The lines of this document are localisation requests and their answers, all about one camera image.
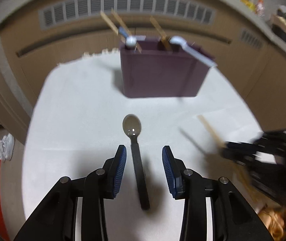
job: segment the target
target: purple bin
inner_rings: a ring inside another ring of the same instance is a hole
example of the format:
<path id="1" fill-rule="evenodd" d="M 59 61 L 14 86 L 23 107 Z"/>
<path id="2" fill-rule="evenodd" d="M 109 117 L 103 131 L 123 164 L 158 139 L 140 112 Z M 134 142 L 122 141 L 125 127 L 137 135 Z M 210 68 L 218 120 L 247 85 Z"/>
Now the purple bin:
<path id="1" fill-rule="evenodd" d="M 120 45 L 123 92 L 129 98 L 195 97 L 209 67 L 180 46 L 165 51 L 158 39 L 139 41 L 142 53 Z M 213 60 L 201 47 L 191 46 Z"/>

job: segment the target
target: vent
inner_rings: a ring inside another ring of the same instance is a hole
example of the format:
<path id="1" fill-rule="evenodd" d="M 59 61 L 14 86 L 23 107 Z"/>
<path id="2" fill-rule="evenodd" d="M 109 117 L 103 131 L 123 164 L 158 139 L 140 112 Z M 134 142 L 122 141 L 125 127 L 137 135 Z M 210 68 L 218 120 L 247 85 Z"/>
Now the vent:
<path id="1" fill-rule="evenodd" d="M 176 15 L 183 17 L 185 15 L 186 5 L 187 5 L 187 2 L 180 1 Z"/>
<path id="2" fill-rule="evenodd" d="M 141 0 L 131 0 L 130 10 L 139 11 L 141 7 Z"/>
<path id="3" fill-rule="evenodd" d="M 77 0 L 78 16 L 88 15 L 87 0 Z"/>
<path id="4" fill-rule="evenodd" d="M 114 0 L 104 0 L 104 11 L 114 9 Z"/>
<path id="5" fill-rule="evenodd" d="M 202 21 L 204 11 L 205 11 L 205 8 L 202 6 L 199 6 L 196 12 L 195 20 Z"/>
<path id="6" fill-rule="evenodd" d="M 53 15 L 51 9 L 47 9 L 44 11 L 44 20 L 46 27 L 51 26 L 53 24 Z"/>
<path id="7" fill-rule="evenodd" d="M 262 42 L 246 29 L 242 30 L 240 40 L 256 49 L 262 47 Z"/>
<path id="8" fill-rule="evenodd" d="M 97 15 L 101 10 L 110 14 L 114 8 L 120 13 L 166 14 L 172 17 L 197 20 L 199 24 L 211 24 L 215 10 L 193 0 L 66 0 L 39 11 L 41 29 L 82 17 Z"/>
<path id="9" fill-rule="evenodd" d="M 167 1 L 167 8 L 166 13 L 168 14 L 174 14 L 176 8 L 176 0 L 168 0 Z"/>
<path id="10" fill-rule="evenodd" d="M 187 14 L 186 17 L 193 19 L 194 18 L 194 14 L 195 14 L 195 9 L 196 9 L 196 5 L 190 3 L 187 9 Z"/>
<path id="11" fill-rule="evenodd" d="M 127 0 L 117 0 L 117 10 L 127 11 Z"/>
<path id="12" fill-rule="evenodd" d="M 165 0 L 156 0 L 155 12 L 163 13 L 164 7 L 165 7 Z"/>
<path id="13" fill-rule="evenodd" d="M 101 11 L 101 0 L 91 0 L 91 14 Z"/>
<path id="14" fill-rule="evenodd" d="M 63 14 L 63 4 L 59 4 L 54 6 L 54 16 L 55 22 L 62 22 L 64 21 L 64 14 Z"/>
<path id="15" fill-rule="evenodd" d="M 143 0 L 143 11 L 151 12 L 153 9 L 153 0 Z"/>
<path id="16" fill-rule="evenodd" d="M 72 19 L 76 17 L 75 1 L 69 1 L 65 3 L 66 19 Z"/>

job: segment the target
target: black spoon handle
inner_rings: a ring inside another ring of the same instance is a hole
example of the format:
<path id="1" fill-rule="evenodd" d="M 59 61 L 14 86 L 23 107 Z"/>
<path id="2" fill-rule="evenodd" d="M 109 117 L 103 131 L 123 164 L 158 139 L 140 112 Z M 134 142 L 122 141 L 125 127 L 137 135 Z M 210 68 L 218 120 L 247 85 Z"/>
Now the black spoon handle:
<path id="1" fill-rule="evenodd" d="M 132 150 L 134 172 L 138 190 L 138 197 L 140 199 L 141 208 L 143 210 L 148 210 L 150 209 L 150 201 L 148 200 L 145 176 L 144 176 L 140 148 L 138 143 L 132 143 L 131 150 Z"/>

